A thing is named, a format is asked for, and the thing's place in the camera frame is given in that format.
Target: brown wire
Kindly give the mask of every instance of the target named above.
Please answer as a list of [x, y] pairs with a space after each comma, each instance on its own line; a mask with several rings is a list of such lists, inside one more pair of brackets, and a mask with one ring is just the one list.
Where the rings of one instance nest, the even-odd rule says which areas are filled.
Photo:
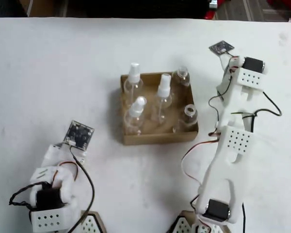
[[[74, 181], [76, 181], [76, 179], [78, 177], [78, 173], [79, 173], [78, 165], [73, 161], [64, 161], [64, 162], [61, 162], [58, 166], [61, 166], [61, 165], [64, 165], [64, 164], [74, 164], [76, 166], [77, 172], [76, 172], [76, 175], [74, 177]], [[58, 170], [55, 171], [52, 182], [54, 182], [57, 173], [58, 173]]]

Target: white table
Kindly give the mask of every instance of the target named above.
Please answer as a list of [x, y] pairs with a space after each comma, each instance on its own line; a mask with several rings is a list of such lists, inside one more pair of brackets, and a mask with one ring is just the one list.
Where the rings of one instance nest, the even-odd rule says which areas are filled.
[[[166, 232], [197, 193], [180, 159], [213, 130], [215, 112], [207, 101], [223, 71], [208, 47], [222, 39], [235, 46], [231, 53], [266, 61], [265, 91], [284, 114], [256, 119], [255, 132], [264, 139], [252, 155], [246, 232], [291, 232], [291, 23], [0, 18], [0, 233], [31, 232], [26, 208], [8, 206], [8, 200], [28, 184], [49, 144], [63, 139], [73, 119], [96, 129], [85, 167], [96, 187], [92, 210], [108, 232]], [[187, 65], [199, 111], [194, 142], [121, 144], [119, 77], [133, 61], [142, 72]], [[272, 105], [261, 98], [260, 107]], [[195, 149], [187, 170], [202, 179], [215, 150]], [[84, 175], [76, 185], [85, 209], [90, 186]], [[230, 228], [239, 233], [242, 224], [240, 216]]]

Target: empty plastic bottle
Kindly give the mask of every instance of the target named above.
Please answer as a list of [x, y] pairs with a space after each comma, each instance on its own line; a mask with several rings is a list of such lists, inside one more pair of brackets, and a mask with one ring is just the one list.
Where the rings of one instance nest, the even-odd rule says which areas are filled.
[[131, 107], [125, 112], [124, 123], [126, 134], [140, 135], [144, 123], [143, 110], [146, 104], [146, 98], [139, 96]]
[[172, 97], [170, 95], [170, 80], [171, 76], [169, 74], [162, 74], [161, 82], [152, 106], [151, 120], [160, 124], [166, 121], [166, 109], [172, 102]]
[[180, 104], [186, 98], [188, 88], [190, 86], [190, 74], [187, 67], [180, 66], [178, 70], [172, 73], [171, 93], [173, 102]]
[[181, 110], [179, 119], [173, 127], [173, 132], [189, 132], [196, 130], [197, 110], [194, 104], [188, 104]]
[[131, 106], [142, 91], [144, 83], [140, 79], [140, 68], [138, 63], [131, 63], [128, 78], [124, 82], [126, 94], [126, 105]]

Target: cardboard box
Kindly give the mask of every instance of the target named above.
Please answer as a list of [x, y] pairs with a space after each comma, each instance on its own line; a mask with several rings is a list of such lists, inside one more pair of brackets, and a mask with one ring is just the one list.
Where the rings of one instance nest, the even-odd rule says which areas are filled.
[[196, 124], [196, 127], [191, 132], [173, 133], [172, 130], [173, 126], [178, 120], [178, 116], [180, 113], [179, 105], [182, 105], [184, 107], [187, 104], [194, 104], [191, 86], [189, 86], [186, 98], [182, 100], [182, 103], [173, 103], [169, 107], [168, 118], [165, 123], [159, 125], [158, 123], [150, 120], [152, 103], [161, 81], [161, 75], [164, 73], [168, 73], [171, 75], [171, 72], [141, 74], [141, 79], [144, 82], [141, 96], [144, 96], [147, 99], [147, 104], [144, 109], [145, 122], [141, 135], [126, 135], [125, 133], [124, 114], [128, 108], [125, 105], [126, 96], [124, 93], [124, 81], [128, 78], [128, 75], [121, 76], [121, 107], [124, 145], [187, 142], [192, 141], [196, 138], [198, 134], [198, 124]]

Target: floor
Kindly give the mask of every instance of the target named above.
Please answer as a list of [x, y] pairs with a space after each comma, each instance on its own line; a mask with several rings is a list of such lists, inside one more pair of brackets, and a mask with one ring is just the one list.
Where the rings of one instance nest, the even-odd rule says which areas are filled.
[[218, 20], [287, 22], [289, 18], [291, 10], [279, 0], [274, 6], [266, 0], [229, 0], [216, 13]]
[[[79, 0], [63, 0], [58, 5], [60, 17], [87, 17]], [[220, 6], [215, 15], [216, 20], [241, 20], [287, 22], [291, 18], [291, 10], [280, 0], [270, 6], [267, 0], [227, 0]]]

